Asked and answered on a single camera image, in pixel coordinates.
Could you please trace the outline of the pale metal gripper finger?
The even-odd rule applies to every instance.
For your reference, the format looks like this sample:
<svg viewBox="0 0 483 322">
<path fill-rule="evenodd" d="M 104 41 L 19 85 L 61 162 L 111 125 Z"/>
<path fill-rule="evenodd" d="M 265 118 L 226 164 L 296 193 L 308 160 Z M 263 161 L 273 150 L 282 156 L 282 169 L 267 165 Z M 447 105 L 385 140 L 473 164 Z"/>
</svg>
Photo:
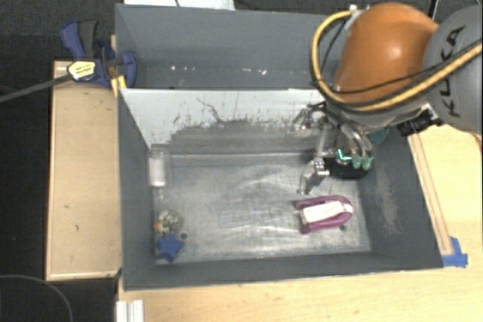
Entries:
<svg viewBox="0 0 483 322">
<path fill-rule="evenodd" d="M 325 178 L 325 162 L 322 158 L 314 158 L 304 168 L 300 177 L 300 191 L 311 191 Z"/>
<path fill-rule="evenodd" d="M 314 170 L 308 172 L 306 174 L 306 194 L 308 195 L 314 187 L 319 186 L 328 176 L 330 176 L 328 170 Z"/>
</svg>

